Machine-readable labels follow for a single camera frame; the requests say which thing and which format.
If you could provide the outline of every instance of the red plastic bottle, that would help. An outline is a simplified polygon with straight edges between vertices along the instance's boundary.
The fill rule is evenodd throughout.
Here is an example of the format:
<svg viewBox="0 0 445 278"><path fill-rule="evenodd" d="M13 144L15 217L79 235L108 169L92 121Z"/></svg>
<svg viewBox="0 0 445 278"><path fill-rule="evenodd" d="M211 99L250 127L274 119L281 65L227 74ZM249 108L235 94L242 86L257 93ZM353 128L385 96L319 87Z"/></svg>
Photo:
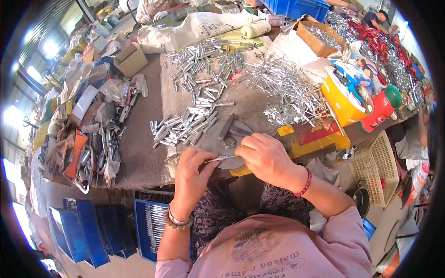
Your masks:
<svg viewBox="0 0 445 278"><path fill-rule="evenodd" d="M372 103L374 104L374 111L360 121L360 126L368 133L372 132L374 128L391 116L394 109L402 105L402 96L394 85L388 85L384 91L377 95Z"/></svg>

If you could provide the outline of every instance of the white glove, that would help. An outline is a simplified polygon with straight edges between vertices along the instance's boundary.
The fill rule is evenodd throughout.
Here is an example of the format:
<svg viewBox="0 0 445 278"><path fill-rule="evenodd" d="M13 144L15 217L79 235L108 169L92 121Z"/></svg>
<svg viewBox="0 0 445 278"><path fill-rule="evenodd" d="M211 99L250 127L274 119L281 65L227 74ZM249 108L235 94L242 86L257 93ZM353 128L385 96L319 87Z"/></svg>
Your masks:
<svg viewBox="0 0 445 278"><path fill-rule="evenodd" d="M162 12L158 12L157 14L154 15L153 20L157 21L160 20L163 17L166 17L168 15L168 11L162 11Z"/></svg>
<svg viewBox="0 0 445 278"><path fill-rule="evenodd" d="M150 17L149 15L144 15L144 16L141 18L141 22L142 22L142 24L148 24L148 23L151 22L151 17Z"/></svg>

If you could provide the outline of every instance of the apron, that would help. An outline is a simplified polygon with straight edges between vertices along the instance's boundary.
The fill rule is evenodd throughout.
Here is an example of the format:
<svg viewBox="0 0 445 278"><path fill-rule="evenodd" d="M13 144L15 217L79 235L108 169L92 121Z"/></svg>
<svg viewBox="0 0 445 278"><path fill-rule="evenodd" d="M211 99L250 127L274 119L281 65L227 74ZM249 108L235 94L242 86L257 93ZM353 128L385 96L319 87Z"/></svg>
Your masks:
<svg viewBox="0 0 445 278"><path fill-rule="evenodd" d="M154 15L156 15L158 12L165 11L177 5L178 3L176 0L159 0L153 4L146 4L146 9L148 15L153 19Z"/></svg>

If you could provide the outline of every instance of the green bottle cap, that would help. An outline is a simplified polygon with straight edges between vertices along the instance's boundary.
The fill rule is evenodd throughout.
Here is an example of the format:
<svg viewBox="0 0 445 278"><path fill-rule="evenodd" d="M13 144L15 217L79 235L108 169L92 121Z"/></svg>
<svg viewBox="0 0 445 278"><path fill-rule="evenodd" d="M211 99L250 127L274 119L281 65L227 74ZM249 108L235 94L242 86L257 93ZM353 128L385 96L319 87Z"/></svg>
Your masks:
<svg viewBox="0 0 445 278"><path fill-rule="evenodd" d="M386 86L385 97L388 99L389 104L395 109L402 105L402 96L397 87L392 84Z"/></svg>

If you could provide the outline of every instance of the floral pattern skirt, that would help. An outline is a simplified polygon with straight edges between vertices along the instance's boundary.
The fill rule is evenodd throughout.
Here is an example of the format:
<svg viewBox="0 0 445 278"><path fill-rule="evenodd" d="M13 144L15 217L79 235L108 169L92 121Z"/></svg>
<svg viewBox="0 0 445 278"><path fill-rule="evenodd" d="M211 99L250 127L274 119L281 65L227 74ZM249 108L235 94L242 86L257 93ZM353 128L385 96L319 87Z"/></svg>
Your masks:
<svg viewBox="0 0 445 278"><path fill-rule="evenodd" d="M192 212L192 242L195 258L224 228L247 217L229 190L233 180L216 180L207 184L203 197ZM266 183L261 195L259 214L273 214L295 219L309 227L309 211L314 206L292 192Z"/></svg>

